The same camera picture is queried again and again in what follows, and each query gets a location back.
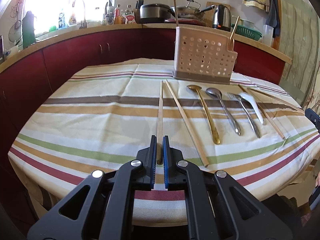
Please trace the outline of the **white ceramic spoon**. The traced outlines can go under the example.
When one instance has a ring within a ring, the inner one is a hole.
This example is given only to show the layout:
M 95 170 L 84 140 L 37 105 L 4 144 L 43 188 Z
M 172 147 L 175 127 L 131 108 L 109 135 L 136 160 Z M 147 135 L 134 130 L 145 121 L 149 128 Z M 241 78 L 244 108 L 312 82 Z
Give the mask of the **white ceramic spoon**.
M 263 125 L 264 124 L 264 119 L 263 119 L 262 114 L 260 113 L 259 107 L 258 107 L 254 97 L 252 95 L 248 94 L 248 93 L 245 93 L 245 92 L 239 93 L 239 96 L 250 103 L 250 105 L 253 107 L 253 109 L 254 109 L 254 111 L 255 111 L 260 123 Z

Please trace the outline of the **gold metal spoon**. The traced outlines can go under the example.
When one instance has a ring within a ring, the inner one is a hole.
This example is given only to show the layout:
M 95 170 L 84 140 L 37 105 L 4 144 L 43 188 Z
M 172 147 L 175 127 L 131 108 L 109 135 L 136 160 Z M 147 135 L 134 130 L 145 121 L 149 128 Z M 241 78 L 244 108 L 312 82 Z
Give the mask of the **gold metal spoon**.
M 209 127 L 210 127 L 210 131 L 211 131 L 211 134 L 212 134 L 212 139 L 213 139 L 213 142 L 214 144 L 217 144 L 219 145 L 221 143 L 221 140 L 220 140 L 220 137 L 219 137 L 219 134 L 218 134 L 218 131 L 216 129 L 216 126 L 215 126 L 215 123 L 211 117 L 211 114 L 210 114 L 210 111 L 208 109 L 208 106 L 201 94 L 201 91 L 202 91 L 202 88 L 198 85 L 187 85 L 187 88 L 192 90 L 193 92 L 197 93 L 199 98 L 200 98 L 200 102 L 202 103 L 202 107 L 205 111 L 205 114 L 206 114 L 206 117 L 207 117 L 207 120 L 208 120 L 208 124 L 209 124 Z

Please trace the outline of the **silver metal spoon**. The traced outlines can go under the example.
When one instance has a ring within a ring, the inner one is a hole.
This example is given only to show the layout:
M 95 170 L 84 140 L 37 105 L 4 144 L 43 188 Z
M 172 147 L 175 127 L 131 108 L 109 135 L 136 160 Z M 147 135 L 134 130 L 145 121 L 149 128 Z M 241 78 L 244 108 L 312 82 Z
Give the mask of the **silver metal spoon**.
M 222 93 L 220 90 L 216 89 L 216 88 L 213 88 L 213 87 L 210 87 L 210 88 L 207 88 L 206 89 L 206 94 L 211 96 L 211 97 L 217 97 L 217 99 L 219 100 L 221 106 L 223 107 L 223 110 L 225 111 L 225 113 L 227 114 L 228 116 L 228 119 L 230 121 L 230 124 L 234 130 L 234 132 L 237 134 L 237 135 L 241 135 L 241 128 L 240 128 L 240 125 L 238 124 L 238 122 L 236 121 L 236 119 L 232 116 L 232 114 L 230 113 L 230 111 L 227 109 L 227 107 L 225 106 L 225 103 L 222 99 Z

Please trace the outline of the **dark red kitchen cabinets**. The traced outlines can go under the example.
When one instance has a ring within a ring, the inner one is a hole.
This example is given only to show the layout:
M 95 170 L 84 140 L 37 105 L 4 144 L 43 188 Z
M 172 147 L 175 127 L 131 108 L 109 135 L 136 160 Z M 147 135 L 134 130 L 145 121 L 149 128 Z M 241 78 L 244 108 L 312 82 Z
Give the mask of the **dark red kitchen cabinets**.
M 140 27 L 73 31 L 19 52 L 1 64 L 1 156 L 37 108 L 88 66 L 127 60 L 172 60 L 175 31 Z

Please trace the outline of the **wooden framed glass door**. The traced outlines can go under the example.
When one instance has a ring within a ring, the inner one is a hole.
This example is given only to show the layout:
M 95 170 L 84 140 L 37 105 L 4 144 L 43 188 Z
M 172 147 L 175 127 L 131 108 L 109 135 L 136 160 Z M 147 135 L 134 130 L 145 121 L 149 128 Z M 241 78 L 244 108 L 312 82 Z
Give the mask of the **wooden framed glass door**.
M 319 16 L 309 0 L 280 0 L 279 51 L 289 58 L 280 80 L 303 108 L 319 110 Z

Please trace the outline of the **striped tablecloth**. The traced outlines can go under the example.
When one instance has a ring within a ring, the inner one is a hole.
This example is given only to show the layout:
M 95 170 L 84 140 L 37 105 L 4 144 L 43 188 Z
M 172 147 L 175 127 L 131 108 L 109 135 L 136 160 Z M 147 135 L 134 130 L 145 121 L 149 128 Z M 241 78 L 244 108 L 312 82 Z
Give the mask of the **striped tablecloth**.
M 319 157 L 319 132 L 303 113 L 256 89 L 291 104 L 282 88 L 234 73 L 229 85 L 217 85 L 225 106 L 241 128 L 237 135 L 220 102 L 204 99 L 221 139 L 213 143 L 199 96 L 188 81 L 172 76 L 173 62 L 136 59 L 90 66 L 74 74 L 41 105 L 13 142 L 8 157 L 24 185 L 39 201 L 49 194 L 54 205 L 94 170 L 115 171 L 150 145 L 157 133 L 160 82 L 163 81 L 163 133 L 183 157 L 202 166 L 197 150 L 171 96 L 170 83 L 209 161 L 207 172 L 224 170 L 259 200 L 285 188 Z M 242 85 L 256 97 L 281 130 L 266 116 L 262 125 Z

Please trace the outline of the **translucent plastic container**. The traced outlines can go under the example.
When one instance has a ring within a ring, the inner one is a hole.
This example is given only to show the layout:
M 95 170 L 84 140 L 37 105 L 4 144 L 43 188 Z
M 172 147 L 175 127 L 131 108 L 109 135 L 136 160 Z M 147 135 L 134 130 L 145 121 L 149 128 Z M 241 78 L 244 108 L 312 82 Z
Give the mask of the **translucent plastic container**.
M 270 25 L 263 25 L 263 44 L 271 47 L 273 42 L 273 27 Z

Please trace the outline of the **teal plastic colander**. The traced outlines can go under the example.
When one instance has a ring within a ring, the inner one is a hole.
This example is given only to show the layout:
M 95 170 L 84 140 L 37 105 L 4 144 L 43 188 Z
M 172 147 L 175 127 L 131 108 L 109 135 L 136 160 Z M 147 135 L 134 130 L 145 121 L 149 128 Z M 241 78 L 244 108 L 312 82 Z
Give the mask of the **teal plastic colander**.
M 255 41 L 259 41 L 263 37 L 260 31 L 245 27 L 243 25 L 237 25 L 235 33 Z

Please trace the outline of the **stainless electric kettle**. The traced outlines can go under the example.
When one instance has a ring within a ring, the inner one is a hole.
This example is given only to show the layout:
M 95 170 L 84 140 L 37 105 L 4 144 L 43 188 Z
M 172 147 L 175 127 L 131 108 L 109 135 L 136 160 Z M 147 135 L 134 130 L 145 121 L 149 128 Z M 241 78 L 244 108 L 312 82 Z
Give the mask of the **stainless electric kettle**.
M 213 13 L 212 28 L 231 31 L 231 12 L 228 7 L 219 4 Z

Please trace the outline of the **wooden cutting board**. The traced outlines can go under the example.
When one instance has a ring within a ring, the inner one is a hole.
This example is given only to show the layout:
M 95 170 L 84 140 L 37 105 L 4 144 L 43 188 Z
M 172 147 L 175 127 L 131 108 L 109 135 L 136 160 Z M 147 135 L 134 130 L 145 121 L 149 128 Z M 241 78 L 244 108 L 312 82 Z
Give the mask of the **wooden cutting board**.
M 231 6 L 217 2 L 207 2 L 206 6 L 214 5 L 213 10 L 205 12 L 204 21 L 212 27 L 213 25 L 231 26 Z

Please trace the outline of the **black rice cooker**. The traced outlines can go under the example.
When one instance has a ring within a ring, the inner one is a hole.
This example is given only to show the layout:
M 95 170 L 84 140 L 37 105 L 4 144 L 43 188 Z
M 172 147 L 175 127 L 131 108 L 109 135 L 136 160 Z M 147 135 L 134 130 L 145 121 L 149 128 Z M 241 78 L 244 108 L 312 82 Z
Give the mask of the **black rice cooker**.
M 164 23 L 166 19 L 172 17 L 172 13 L 166 4 L 144 4 L 139 9 L 139 17 L 141 24 Z

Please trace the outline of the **chrome sink faucet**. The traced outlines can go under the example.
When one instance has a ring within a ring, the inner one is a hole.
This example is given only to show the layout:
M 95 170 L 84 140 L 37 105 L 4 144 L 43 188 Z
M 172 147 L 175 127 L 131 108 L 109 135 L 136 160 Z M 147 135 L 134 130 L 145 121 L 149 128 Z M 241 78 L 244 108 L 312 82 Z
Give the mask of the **chrome sink faucet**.
M 80 27 L 79 27 L 79 29 L 85 29 L 85 28 L 87 28 L 87 21 L 86 21 L 86 19 L 84 18 L 84 20 L 80 22 Z

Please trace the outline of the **orange sauce bottle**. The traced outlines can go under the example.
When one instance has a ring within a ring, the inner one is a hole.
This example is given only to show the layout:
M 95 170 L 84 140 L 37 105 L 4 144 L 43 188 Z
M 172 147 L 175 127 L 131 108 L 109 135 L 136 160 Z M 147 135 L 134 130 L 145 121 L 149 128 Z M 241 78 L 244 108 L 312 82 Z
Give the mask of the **orange sauce bottle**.
M 120 4 L 117 4 L 114 10 L 114 24 L 125 24 L 123 9 Z

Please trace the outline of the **red white snack bag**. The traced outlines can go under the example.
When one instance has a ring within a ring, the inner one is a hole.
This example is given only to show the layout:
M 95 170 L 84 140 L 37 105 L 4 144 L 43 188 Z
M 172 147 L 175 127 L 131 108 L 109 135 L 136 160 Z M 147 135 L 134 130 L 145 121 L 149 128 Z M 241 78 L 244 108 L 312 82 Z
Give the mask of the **red white snack bag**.
M 125 24 L 136 24 L 135 13 L 123 14 Z

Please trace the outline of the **hanging mesh strainer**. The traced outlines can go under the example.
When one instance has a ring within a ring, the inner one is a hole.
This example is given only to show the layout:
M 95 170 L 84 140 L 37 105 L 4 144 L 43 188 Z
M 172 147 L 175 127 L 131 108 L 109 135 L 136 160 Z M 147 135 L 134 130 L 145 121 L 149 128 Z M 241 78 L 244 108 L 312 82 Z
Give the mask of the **hanging mesh strainer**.
M 20 1 L 17 2 L 15 9 L 15 22 L 9 30 L 8 39 L 11 43 L 17 44 L 22 38 L 22 21 L 19 19 Z

